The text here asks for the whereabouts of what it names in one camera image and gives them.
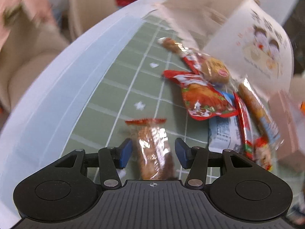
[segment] plastic wrapper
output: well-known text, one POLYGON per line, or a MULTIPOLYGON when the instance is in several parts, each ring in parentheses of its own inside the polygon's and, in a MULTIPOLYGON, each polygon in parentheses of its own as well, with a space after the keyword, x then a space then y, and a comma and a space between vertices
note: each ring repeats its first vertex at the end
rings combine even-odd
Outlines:
POLYGON ((125 121, 135 127, 134 146, 143 180, 167 180, 174 177, 173 156, 165 129, 166 119, 125 121))
POLYGON ((202 74, 204 79, 210 83, 223 85, 229 82, 229 70, 221 60, 187 48, 171 38, 161 38, 159 43, 167 50, 179 55, 194 74, 202 74))
POLYGON ((250 114, 243 100, 234 92, 235 106, 238 110, 239 127, 242 135, 244 152, 248 159, 254 160, 253 130, 250 114))
POLYGON ((245 102, 248 110, 253 115, 258 128, 269 144, 277 149, 280 145, 280 133, 277 124, 271 118, 268 110, 250 85, 247 78, 243 79, 238 86, 238 94, 245 102))
POLYGON ((267 140, 260 137, 255 140, 256 163, 265 170, 272 170, 271 150, 267 140))
POLYGON ((164 77, 180 84, 182 98, 190 116, 202 121, 214 116, 236 116, 238 111, 202 76, 185 71, 166 70, 164 77))
MULTIPOLYGON (((222 94, 233 105, 234 97, 225 92, 222 92, 222 94)), ((209 151, 222 153, 224 149, 243 153, 237 116, 209 119, 209 151)))

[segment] red snack wrapper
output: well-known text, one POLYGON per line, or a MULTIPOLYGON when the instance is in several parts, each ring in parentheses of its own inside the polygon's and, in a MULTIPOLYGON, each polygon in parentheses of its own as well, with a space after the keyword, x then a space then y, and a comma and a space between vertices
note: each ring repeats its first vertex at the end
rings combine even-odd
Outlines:
POLYGON ((166 70, 163 75, 180 84, 185 107, 193 119, 203 121, 214 116, 238 115, 237 109, 201 75, 174 70, 166 70))
POLYGON ((234 92, 235 105, 238 110, 239 128, 242 133, 242 142, 245 144, 245 155, 248 159, 254 160, 254 146, 251 119, 244 101, 234 92))
POLYGON ((140 120, 125 121, 127 125, 139 125, 139 126, 145 126, 150 124, 163 124, 165 122, 166 119, 158 119, 158 118, 145 118, 140 120))
POLYGON ((158 42, 167 50, 180 56, 194 74, 203 75, 205 80, 214 85, 222 86, 229 82, 229 70, 221 60, 183 46, 171 38, 160 38, 158 42))

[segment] metal screw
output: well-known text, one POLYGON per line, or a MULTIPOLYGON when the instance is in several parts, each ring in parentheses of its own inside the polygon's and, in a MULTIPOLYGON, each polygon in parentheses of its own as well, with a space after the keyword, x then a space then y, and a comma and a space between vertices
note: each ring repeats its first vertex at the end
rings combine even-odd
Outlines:
POLYGON ((119 184, 119 182, 115 179, 108 179, 104 182, 104 185, 107 187, 115 187, 118 184, 119 184))
POLYGON ((191 179, 188 181, 188 184, 193 186, 193 187, 199 187, 203 184, 203 182, 199 179, 191 179))

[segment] pink cloth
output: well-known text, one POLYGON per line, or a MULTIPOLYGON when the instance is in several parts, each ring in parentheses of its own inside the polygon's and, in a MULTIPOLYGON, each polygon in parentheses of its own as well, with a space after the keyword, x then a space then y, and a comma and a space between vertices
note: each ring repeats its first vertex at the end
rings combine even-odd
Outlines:
POLYGON ((0 49, 10 34, 10 29, 4 26, 3 12, 5 9, 13 9, 20 3, 30 20, 57 26, 48 0, 0 0, 0 49))

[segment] red object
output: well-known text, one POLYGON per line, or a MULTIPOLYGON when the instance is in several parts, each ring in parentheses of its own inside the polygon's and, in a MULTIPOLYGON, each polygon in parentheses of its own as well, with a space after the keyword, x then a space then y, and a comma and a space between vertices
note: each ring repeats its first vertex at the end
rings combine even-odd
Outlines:
POLYGON ((214 116, 238 115, 237 109, 201 75, 175 70, 165 70, 163 75, 180 84, 184 105, 193 119, 203 121, 214 116))
MULTIPOLYGON (((255 147, 262 148, 266 147, 268 148, 268 141, 264 137, 260 137, 255 140, 255 147)), ((262 166, 265 170, 271 170, 272 165, 268 162, 264 162, 264 166, 262 166)))
POLYGON ((245 146, 245 155, 248 159, 254 160, 254 146, 250 115, 244 101, 235 92, 234 97, 235 105, 239 113, 239 128, 242 133, 242 143, 245 146))
POLYGON ((305 102, 302 102, 301 104, 301 111, 305 115, 305 102))
POLYGON ((187 58, 187 56, 182 57, 182 60, 184 61, 184 63, 192 70, 192 72, 196 75, 200 74, 200 71, 197 70, 194 66, 196 64, 195 60, 190 60, 187 58))
POLYGON ((140 120, 125 121, 127 125, 149 125, 149 124, 163 124, 166 122, 166 119, 158 118, 145 118, 140 120))
POLYGON ((129 5, 130 3, 135 2, 136 0, 116 0, 116 3, 118 6, 120 7, 125 7, 127 5, 129 5))

